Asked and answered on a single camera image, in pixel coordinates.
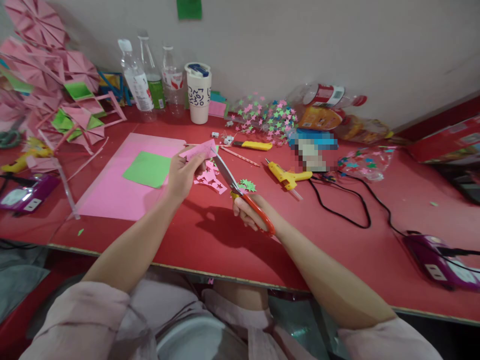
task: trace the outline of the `red table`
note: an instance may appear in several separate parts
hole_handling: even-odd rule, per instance
[[[157,122],[138,123],[136,109],[129,108],[126,123],[110,127],[109,142],[88,166],[69,183],[75,201],[103,169],[130,132],[183,139],[201,143],[212,131],[222,133],[225,121],[210,117],[199,126],[190,122],[187,112],[182,119],[164,115]],[[239,134],[235,140],[243,140]],[[358,144],[340,144],[339,156],[356,149]],[[266,164],[269,160],[288,169],[293,157],[287,146],[268,152],[235,148],[238,154]],[[463,290],[447,291],[428,281],[412,257],[388,226],[387,214],[362,184],[347,186],[364,196],[372,226],[360,229],[323,210],[310,184],[299,183],[297,191],[303,201],[287,193],[268,168],[259,168],[221,152],[234,177],[256,184],[259,194],[278,212],[309,237],[321,249],[357,274],[390,305],[397,309],[431,313],[441,317],[480,322],[480,295]],[[0,154],[1,163],[14,159],[12,150]],[[86,156],[59,156],[67,176],[87,159]],[[385,179],[373,184],[373,191],[391,209],[393,223],[400,231],[417,230],[447,241],[452,247],[480,249],[480,207],[468,203],[432,168],[418,164],[403,151],[396,151]],[[365,224],[361,203],[350,193],[318,184],[324,204],[358,223]],[[216,194],[211,188],[194,185],[178,210],[154,264],[219,278],[235,279],[264,286],[307,290],[300,273],[280,243],[249,228],[233,217],[228,193]],[[65,221],[70,214],[62,186],[32,215],[12,218],[0,213],[0,237],[39,245],[98,255],[133,222],[120,219],[82,216]],[[480,259],[466,257],[464,262],[480,267]]]

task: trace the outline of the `leg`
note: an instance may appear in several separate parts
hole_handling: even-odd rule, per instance
[[[215,280],[213,290],[231,303],[246,310],[263,311],[269,308],[269,297],[264,287]]]

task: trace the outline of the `yellow utility knife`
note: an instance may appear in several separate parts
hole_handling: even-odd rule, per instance
[[[234,141],[232,144],[242,148],[250,148],[250,149],[262,150],[262,151],[268,151],[273,146],[271,142],[265,143],[265,142],[253,142],[253,141]]]

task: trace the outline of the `pink sleeve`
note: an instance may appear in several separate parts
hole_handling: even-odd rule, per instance
[[[420,333],[400,318],[362,330],[340,329],[352,360],[442,360]]]
[[[55,300],[20,360],[106,359],[129,303],[107,284],[75,284]]]

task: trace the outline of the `black cable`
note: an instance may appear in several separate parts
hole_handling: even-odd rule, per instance
[[[345,215],[342,215],[341,213],[339,212],[336,212],[336,211],[333,211],[332,209],[326,207],[324,205],[324,203],[322,202],[322,198],[320,197],[320,193],[319,191],[317,190],[317,188],[315,187],[312,179],[315,179],[315,180],[319,180],[319,181],[324,181],[324,182],[328,182],[329,184],[332,184],[332,185],[336,185],[338,186],[339,188],[343,189],[343,190],[346,190],[350,193],[354,193],[355,195],[357,195],[359,198],[360,198],[360,201],[361,201],[361,204],[363,206],[363,210],[365,211],[365,214],[366,214],[366,219],[367,219],[367,222],[368,222],[368,225],[367,226],[364,226],[364,225],[360,225],[359,223],[353,221],[352,219],[349,219],[348,217],[346,217]],[[362,195],[360,195],[358,192],[356,191],[353,191],[353,190],[350,190],[350,189],[347,189],[343,186],[340,186],[338,185],[337,183],[334,183],[334,182],[330,182],[330,181],[327,181],[327,180],[322,180],[318,177],[314,177],[312,176],[312,179],[308,179],[308,182],[310,182],[310,185],[311,187],[313,188],[313,190],[315,190],[315,193],[316,193],[316,198],[318,199],[318,202],[320,203],[321,207],[324,208],[325,210],[327,210],[329,213],[332,213],[332,214],[335,214],[345,220],[347,220],[349,223],[359,227],[359,228],[362,228],[362,229],[368,229],[370,226],[372,226],[372,219],[370,218],[370,214],[369,214],[369,209],[367,208],[367,204],[365,203],[364,201],[364,198],[362,197]]]
[[[396,231],[396,232],[397,232],[398,234],[400,234],[401,236],[403,236],[403,237],[407,237],[407,236],[408,236],[408,235],[405,235],[404,233],[402,233],[401,231],[397,230],[397,229],[395,228],[395,226],[393,226],[393,224],[392,224],[392,212],[391,212],[390,209],[377,197],[377,195],[375,195],[374,191],[370,188],[370,186],[369,186],[369,184],[368,184],[367,182],[365,182],[365,181],[364,181],[363,179],[361,179],[361,178],[348,175],[348,174],[343,173],[343,172],[341,172],[341,171],[338,171],[338,172],[341,173],[341,174],[344,174],[344,176],[346,176],[346,177],[349,177],[349,178],[351,178],[351,179],[358,180],[358,181],[360,181],[363,185],[365,185],[365,187],[367,188],[368,192],[373,196],[373,198],[374,198],[374,199],[386,210],[386,212],[388,213],[388,218],[387,218],[388,226],[390,226],[390,228],[392,228],[394,231]],[[314,176],[312,176],[312,178],[315,179],[315,180],[320,180],[319,178],[314,177]],[[315,189],[316,196],[317,196],[317,198],[318,198],[318,201],[320,202],[320,205],[321,205],[324,209],[326,209],[326,210],[329,211],[330,213],[333,213],[333,214],[335,214],[335,215],[340,216],[341,218],[344,218],[345,220],[349,221],[349,222],[352,223],[352,224],[357,225],[359,228],[367,229],[367,227],[364,227],[364,226],[362,226],[362,225],[359,225],[359,224],[357,224],[356,222],[354,222],[353,220],[351,220],[351,219],[343,216],[342,214],[339,214],[339,213],[337,213],[337,212],[335,212],[335,211],[333,211],[333,210],[330,210],[329,208],[325,207],[325,206],[323,205],[323,203],[322,203],[322,200],[320,199],[319,191],[318,191],[317,188],[313,185],[313,183],[312,183],[312,181],[311,181],[310,179],[309,179],[309,181],[310,181],[310,184],[312,185],[312,187]],[[367,209],[367,205],[365,204],[364,199],[362,198],[362,196],[361,196],[360,194],[358,194],[357,192],[355,192],[355,191],[353,191],[353,190],[349,190],[349,189],[347,189],[347,188],[344,188],[344,187],[338,185],[337,183],[335,183],[335,182],[333,182],[333,181],[329,181],[329,180],[326,180],[326,179],[322,179],[321,181],[326,182],[326,183],[329,183],[329,184],[334,184],[334,185],[336,185],[336,186],[338,186],[338,187],[340,187],[340,188],[342,188],[342,189],[345,189],[345,190],[347,190],[347,191],[350,191],[350,192],[353,192],[353,193],[357,194],[357,195],[360,197],[361,202],[362,202],[362,204],[363,204],[363,208],[365,209],[365,212],[366,212],[366,214],[367,214],[368,222],[369,222],[368,227],[370,227],[371,221],[370,221],[370,215],[369,215],[369,212],[368,212],[368,209]],[[480,271],[478,271],[478,270],[473,270],[473,269],[471,269],[471,268],[469,268],[469,267],[465,267],[465,266],[462,266],[462,265],[457,264],[456,262],[451,261],[451,260],[448,259],[447,257],[443,256],[441,253],[438,253],[437,251],[435,251],[435,250],[433,250],[432,248],[430,248],[430,247],[428,247],[427,245],[425,245],[423,242],[417,241],[416,239],[413,239],[413,238],[411,238],[411,237],[409,238],[409,240],[411,240],[411,241],[413,241],[414,243],[416,243],[416,244],[424,247],[425,249],[427,249],[428,251],[434,253],[435,255],[437,255],[438,257],[442,258],[442,259],[445,260],[446,262],[449,262],[449,263],[451,263],[451,264],[453,264],[453,265],[455,265],[455,266],[458,266],[458,267],[461,268],[461,269],[465,269],[465,270],[471,271],[472,273],[480,274]],[[457,252],[462,251],[462,252],[463,252],[462,255],[469,255],[469,254],[471,254],[471,255],[480,255],[480,251],[464,250],[464,249],[450,249],[450,250],[457,251]]]

